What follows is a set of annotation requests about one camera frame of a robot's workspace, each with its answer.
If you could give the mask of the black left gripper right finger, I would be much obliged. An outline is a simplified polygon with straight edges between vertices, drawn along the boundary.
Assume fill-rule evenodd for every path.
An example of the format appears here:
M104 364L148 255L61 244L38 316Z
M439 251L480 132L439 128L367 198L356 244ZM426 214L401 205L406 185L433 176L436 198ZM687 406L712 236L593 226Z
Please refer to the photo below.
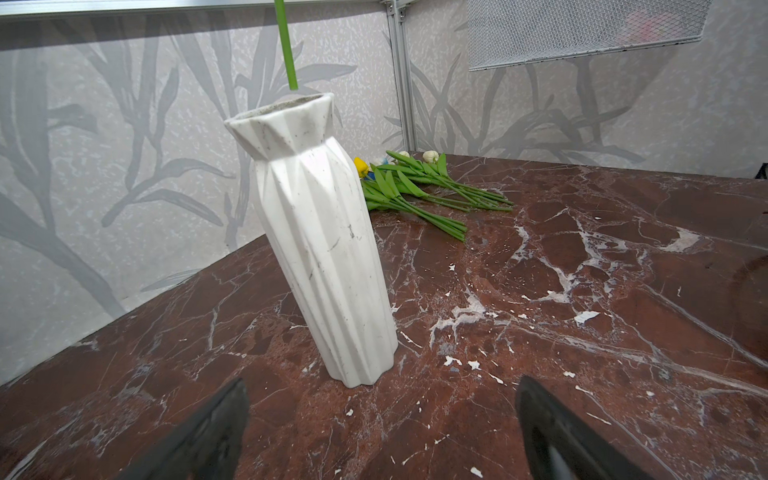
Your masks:
M650 477L531 376L520 379L516 412L535 479Z

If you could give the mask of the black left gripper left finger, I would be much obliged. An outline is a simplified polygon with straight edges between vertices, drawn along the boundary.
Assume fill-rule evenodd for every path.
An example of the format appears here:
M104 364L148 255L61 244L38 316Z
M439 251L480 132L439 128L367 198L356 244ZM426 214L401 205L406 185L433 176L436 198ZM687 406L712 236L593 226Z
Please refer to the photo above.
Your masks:
M120 479L232 479L242 452L249 401L243 379L208 402L138 460Z

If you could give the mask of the white ribbed ceramic vase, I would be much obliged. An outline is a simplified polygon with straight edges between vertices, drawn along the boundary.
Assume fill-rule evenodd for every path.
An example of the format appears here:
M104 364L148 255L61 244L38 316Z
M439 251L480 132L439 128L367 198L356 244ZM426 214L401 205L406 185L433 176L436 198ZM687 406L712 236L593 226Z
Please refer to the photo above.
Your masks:
M373 385L398 348L377 242L334 97L304 96L225 122L255 163L256 211L329 375Z

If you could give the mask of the yellow tulip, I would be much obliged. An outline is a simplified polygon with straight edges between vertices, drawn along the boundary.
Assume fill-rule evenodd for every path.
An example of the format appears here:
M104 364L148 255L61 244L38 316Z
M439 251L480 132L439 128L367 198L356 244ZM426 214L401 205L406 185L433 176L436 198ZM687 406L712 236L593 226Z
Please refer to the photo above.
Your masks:
M281 48L282 48L288 86L291 91L297 91L299 86L298 86L297 74L296 74L296 69L294 64L290 32L288 28L285 1L274 0L274 9L275 9L276 22L277 22L278 31L279 31L280 42L281 42Z

